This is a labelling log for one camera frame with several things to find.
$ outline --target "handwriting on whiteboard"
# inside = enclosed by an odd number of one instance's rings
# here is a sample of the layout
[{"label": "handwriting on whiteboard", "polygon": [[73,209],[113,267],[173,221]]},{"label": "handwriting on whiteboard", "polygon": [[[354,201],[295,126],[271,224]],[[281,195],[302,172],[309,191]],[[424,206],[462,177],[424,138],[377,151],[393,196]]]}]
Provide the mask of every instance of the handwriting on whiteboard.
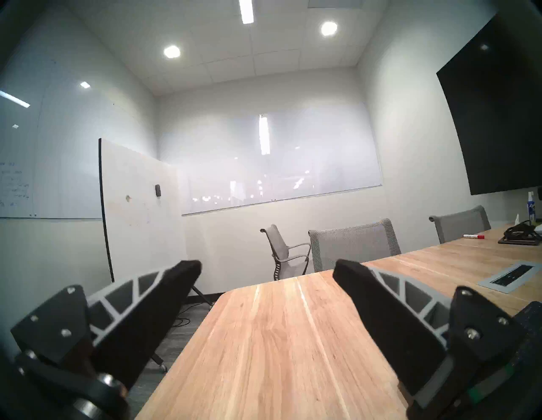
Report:
[{"label": "handwriting on whiteboard", "polygon": [[18,207],[29,197],[27,176],[15,162],[0,162],[0,208]]}]

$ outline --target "wooden table surface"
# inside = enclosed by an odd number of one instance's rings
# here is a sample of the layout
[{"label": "wooden table surface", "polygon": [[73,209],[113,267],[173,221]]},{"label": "wooden table surface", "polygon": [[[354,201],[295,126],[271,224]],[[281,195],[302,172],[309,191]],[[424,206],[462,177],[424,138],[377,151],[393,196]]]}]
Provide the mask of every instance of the wooden table surface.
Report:
[{"label": "wooden table surface", "polygon": [[[510,294],[476,283],[542,247],[459,239],[365,263],[452,296],[468,285],[510,315],[542,301],[542,272]],[[405,419],[398,380],[332,270],[223,294],[137,419]]]}]

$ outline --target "ceiling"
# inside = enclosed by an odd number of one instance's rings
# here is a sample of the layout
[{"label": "ceiling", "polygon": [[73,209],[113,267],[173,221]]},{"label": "ceiling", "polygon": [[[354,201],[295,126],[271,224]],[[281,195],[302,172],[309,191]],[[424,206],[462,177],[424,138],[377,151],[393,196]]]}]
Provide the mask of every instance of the ceiling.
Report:
[{"label": "ceiling", "polygon": [[[309,8],[345,0],[253,0],[254,23],[245,25],[238,0],[65,1],[155,96],[255,75],[355,66],[388,5],[365,0],[360,8]],[[329,20],[338,31],[324,38],[319,28]],[[177,59],[163,54],[172,44],[181,49]]]}]

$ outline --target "whiteboard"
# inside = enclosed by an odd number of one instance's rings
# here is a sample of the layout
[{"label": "whiteboard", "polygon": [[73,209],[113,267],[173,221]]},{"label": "whiteboard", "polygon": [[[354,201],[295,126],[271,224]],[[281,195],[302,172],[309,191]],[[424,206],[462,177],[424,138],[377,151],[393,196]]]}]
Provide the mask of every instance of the whiteboard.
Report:
[{"label": "whiteboard", "polygon": [[102,140],[101,173],[114,279],[130,279],[186,260],[177,169]]},{"label": "whiteboard", "polygon": [[58,63],[29,54],[0,76],[0,90],[30,104],[0,97],[0,217],[101,218],[98,139],[154,137],[80,83]]},{"label": "whiteboard", "polygon": [[[262,154],[260,119],[269,151]],[[382,184],[363,103],[192,121],[177,139],[185,214]]]}]

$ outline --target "chair backrest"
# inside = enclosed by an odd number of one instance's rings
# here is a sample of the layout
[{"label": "chair backrest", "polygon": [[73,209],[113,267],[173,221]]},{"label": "chair backrest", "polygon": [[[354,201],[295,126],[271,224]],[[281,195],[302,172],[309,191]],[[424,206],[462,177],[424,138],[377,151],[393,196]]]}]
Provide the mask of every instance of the chair backrest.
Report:
[{"label": "chair backrest", "polygon": [[314,271],[335,267],[338,259],[372,261],[401,253],[389,219],[345,229],[310,230]]},{"label": "chair backrest", "polygon": [[463,235],[473,235],[491,229],[485,209],[478,205],[460,213],[445,216],[429,216],[435,222],[440,243],[454,241]]},{"label": "chair backrest", "polygon": [[271,251],[273,252],[275,259],[285,260],[288,258],[288,247],[284,243],[284,239],[282,239],[279,230],[274,224],[267,229],[260,229],[260,232],[265,232],[267,235],[267,239],[269,240]]}]

